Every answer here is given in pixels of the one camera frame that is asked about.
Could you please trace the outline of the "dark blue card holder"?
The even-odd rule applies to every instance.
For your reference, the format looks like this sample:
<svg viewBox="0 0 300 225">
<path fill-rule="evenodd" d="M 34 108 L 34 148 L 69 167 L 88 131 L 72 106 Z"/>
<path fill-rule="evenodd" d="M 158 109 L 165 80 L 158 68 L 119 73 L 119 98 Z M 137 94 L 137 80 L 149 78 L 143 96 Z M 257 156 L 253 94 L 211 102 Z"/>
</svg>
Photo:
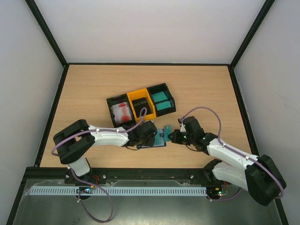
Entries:
<svg viewBox="0 0 300 225">
<path fill-rule="evenodd" d="M 137 145 L 137 149 L 166 147 L 164 129 L 158 129 L 156 135 L 144 145 Z"/>
</svg>

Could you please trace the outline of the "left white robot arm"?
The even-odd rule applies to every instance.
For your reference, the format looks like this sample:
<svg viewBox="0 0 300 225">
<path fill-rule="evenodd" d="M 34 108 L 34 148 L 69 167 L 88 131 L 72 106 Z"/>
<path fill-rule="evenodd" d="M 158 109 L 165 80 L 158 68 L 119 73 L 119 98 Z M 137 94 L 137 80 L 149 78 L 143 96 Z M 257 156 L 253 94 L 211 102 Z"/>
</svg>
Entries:
<svg viewBox="0 0 300 225">
<path fill-rule="evenodd" d="M 152 121 L 138 123 L 133 127 L 103 128 L 78 120 L 53 137 L 55 143 L 51 154 L 60 163 L 68 165 L 78 177 L 90 173 L 91 168 L 84 154 L 93 146 L 114 145 L 119 147 L 148 146 L 155 142 L 157 128 Z"/>
</svg>

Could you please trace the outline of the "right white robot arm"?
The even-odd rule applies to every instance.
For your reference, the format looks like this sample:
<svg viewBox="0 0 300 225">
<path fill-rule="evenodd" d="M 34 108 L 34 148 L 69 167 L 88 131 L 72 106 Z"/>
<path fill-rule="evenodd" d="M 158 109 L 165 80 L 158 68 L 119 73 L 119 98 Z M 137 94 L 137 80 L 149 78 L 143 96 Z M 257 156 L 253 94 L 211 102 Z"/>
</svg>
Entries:
<svg viewBox="0 0 300 225">
<path fill-rule="evenodd" d="M 180 125 L 180 129 L 168 135 L 172 143 L 192 145 L 196 151 L 214 157 L 204 167 L 208 183 L 218 180 L 232 183 L 248 191 L 263 206 L 283 195 L 286 182 L 271 157 L 259 157 L 227 144 L 218 135 L 205 132 L 193 116 L 185 118 Z"/>
</svg>

